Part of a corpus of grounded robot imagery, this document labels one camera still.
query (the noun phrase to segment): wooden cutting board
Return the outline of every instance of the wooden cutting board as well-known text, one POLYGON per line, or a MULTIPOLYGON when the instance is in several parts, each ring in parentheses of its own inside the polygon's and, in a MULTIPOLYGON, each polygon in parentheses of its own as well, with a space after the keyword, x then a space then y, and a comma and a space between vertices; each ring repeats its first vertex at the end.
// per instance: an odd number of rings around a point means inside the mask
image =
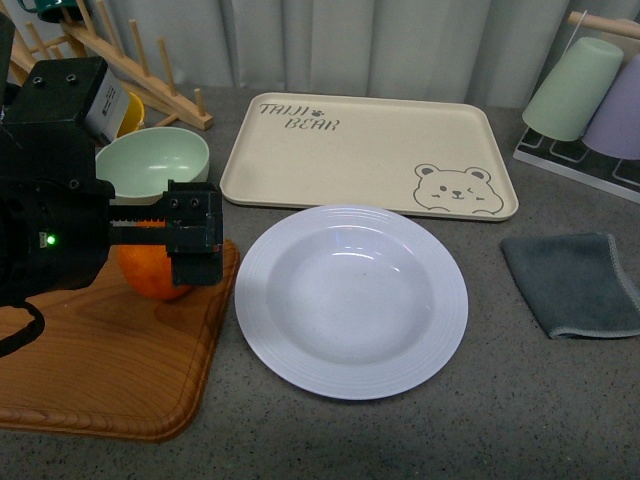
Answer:
MULTIPOLYGON (((0 358, 0 428, 162 442, 194 418, 238 273, 224 243, 224 278, 170 302, 126 283, 112 248, 94 283, 30 299, 44 333, 0 358)), ((24 310, 0 309, 0 337, 24 310)))

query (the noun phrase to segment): white curtain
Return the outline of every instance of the white curtain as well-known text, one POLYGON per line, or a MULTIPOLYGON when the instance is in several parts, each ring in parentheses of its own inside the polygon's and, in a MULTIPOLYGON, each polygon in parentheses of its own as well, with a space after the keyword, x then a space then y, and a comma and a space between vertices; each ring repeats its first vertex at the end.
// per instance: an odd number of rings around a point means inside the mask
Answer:
MULTIPOLYGON (((27 40, 25 21, 45 38, 60 35, 3 1, 27 40)), ((94 2, 87 0, 96 12, 94 2)), ((156 42, 165 39, 177 83, 516 108, 565 49, 571 11, 636 21, 640 13, 640 0, 104 2, 134 59, 129 19, 136 20, 159 77, 156 42)))

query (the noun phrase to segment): robotic arm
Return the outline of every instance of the robotic arm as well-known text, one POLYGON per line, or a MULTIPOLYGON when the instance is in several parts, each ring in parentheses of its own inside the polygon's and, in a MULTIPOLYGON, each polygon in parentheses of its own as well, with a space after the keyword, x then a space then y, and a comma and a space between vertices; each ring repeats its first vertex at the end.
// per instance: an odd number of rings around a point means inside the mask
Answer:
POLYGON ((169 181, 153 205, 110 205, 115 191, 96 178, 86 128, 103 59, 38 62, 15 98, 3 101, 14 28, 0 13, 0 306, 25 308, 33 321, 0 339, 0 357, 44 329, 26 299, 88 287, 112 245, 165 245, 176 286, 214 285, 223 275, 222 196, 212 184, 169 181), (114 225, 121 220, 166 225, 114 225))

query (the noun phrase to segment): gray cloth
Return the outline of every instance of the gray cloth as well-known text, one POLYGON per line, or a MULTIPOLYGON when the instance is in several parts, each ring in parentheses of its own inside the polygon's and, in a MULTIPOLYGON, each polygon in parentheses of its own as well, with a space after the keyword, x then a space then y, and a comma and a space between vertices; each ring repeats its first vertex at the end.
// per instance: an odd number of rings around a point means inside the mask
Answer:
POLYGON ((640 293, 620 266, 612 235, 508 238, 501 247, 550 338, 640 334, 640 293))

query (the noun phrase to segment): yellow cup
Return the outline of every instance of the yellow cup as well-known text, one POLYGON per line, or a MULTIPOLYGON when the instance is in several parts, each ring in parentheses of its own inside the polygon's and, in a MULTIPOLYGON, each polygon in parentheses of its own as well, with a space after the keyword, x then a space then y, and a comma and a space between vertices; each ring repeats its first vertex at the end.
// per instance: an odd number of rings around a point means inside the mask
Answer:
POLYGON ((122 137, 127 133, 135 132, 144 127, 144 104, 140 97, 135 93, 129 92, 129 108, 127 113, 124 114, 120 130, 116 135, 116 138, 122 137))

